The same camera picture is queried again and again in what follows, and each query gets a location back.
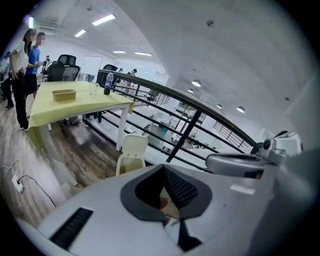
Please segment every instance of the whiteboard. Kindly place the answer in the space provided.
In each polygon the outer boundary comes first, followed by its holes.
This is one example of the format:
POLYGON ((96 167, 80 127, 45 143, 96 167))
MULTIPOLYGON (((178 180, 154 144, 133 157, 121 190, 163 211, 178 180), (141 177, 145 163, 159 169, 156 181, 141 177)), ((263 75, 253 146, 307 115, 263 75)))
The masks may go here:
POLYGON ((80 73, 97 76, 103 57, 84 56, 80 68, 80 73))

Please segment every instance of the power cord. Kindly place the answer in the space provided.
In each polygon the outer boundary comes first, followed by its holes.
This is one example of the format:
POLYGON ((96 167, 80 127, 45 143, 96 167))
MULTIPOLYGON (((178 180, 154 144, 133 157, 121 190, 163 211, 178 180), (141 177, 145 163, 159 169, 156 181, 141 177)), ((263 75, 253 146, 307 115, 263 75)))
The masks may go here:
POLYGON ((52 204, 54 205, 54 207, 57 208, 56 204, 54 203, 54 201, 52 200, 52 198, 50 197, 50 195, 48 195, 48 194, 44 191, 44 189, 38 184, 38 182, 37 182, 34 178, 30 177, 29 175, 23 175, 21 178, 18 178, 16 182, 17 182, 18 184, 20 184, 20 180, 21 180, 22 178, 24 178, 24 177, 28 177, 28 178, 34 180, 34 182, 39 186, 39 188, 43 191, 43 193, 45 193, 46 196, 51 200, 51 202, 52 202, 52 204))
POLYGON ((10 166, 10 167, 6 167, 6 166, 2 166, 1 168, 0 168, 0 170, 3 168, 3 169, 7 169, 7 170, 10 170, 11 168, 13 168, 13 172, 15 172, 15 167, 14 167, 14 165, 15 165, 15 163, 16 162, 19 162, 20 163, 20 165, 21 165, 21 173, 19 174, 19 175, 17 175, 16 177, 17 177, 17 179, 24 173, 24 168, 22 167, 22 163, 21 163, 21 161, 18 159, 18 160, 15 160, 14 161, 14 163, 10 166))

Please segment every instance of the floor outlet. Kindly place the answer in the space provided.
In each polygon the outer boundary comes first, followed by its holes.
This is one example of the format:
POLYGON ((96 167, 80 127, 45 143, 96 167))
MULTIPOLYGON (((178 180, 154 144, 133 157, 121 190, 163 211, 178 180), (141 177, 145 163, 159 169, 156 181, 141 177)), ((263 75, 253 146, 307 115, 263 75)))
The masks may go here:
POLYGON ((18 184, 17 181, 18 181, 18 177, 17 177, 17 175, 14 175, 13 178, 12 178, 12 183, 13 183, 15 189, 19 193, 22 193, 22 191, 24 190, 24 185, 22 185, 21 182, 20 182, 20 184, 18 184))

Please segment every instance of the table leg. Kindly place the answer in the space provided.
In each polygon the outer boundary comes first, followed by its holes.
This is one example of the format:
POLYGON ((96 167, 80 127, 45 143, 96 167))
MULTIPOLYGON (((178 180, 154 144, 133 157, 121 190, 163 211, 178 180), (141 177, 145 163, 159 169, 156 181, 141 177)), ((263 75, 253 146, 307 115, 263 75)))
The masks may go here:
POLYGON ((72 176, 70 171, 66 168, 65 164, 59 157, 54 142, 51 139, 48 126, 40 126, 39 132, 42 137, 44 151, 49 159, 50 166, 59 184, 62 186, 63 184, 68 182, 73 186, 78 185, 76 179, 72 176))
POLYGON ((119 124, 119 129, 118 129, 118 137, 116 139, 116 147, 115 147, 115 149, 117 151, 120 151, 121 147, 122 147, 125 126, 126 126, 126 120, 127 120, 127 115, 129 112, 129 107, 130 107, 130 105, 128 104, 125 108, 122 109, 122 112, 121 112, 120 124, 119 124))
POLYGON ((98 123, 101 123, 102 121, 102 111, 98 112, 98 123))

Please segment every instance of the desk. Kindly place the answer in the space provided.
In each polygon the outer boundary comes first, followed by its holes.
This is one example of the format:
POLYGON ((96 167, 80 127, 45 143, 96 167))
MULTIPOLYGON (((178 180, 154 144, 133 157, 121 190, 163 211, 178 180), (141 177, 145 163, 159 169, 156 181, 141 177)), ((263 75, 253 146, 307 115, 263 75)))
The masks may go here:
POLYGON ((132 113, 134 102, 113 92, 104 95, 100 88, 96 95, 88 92, 89 83, 85 81, 44 82, 41 84, 31 109, 28 135, 38 150, 43 147, 52 171, 60 185, 68 182, 76 186, 78 182, 65 167, 51 139, 47 124, 92 112, 121 109, 116 150, 120 150, 128 113, 132 113), (75 100, 54 102, 52 91, 73 89, 75 100))

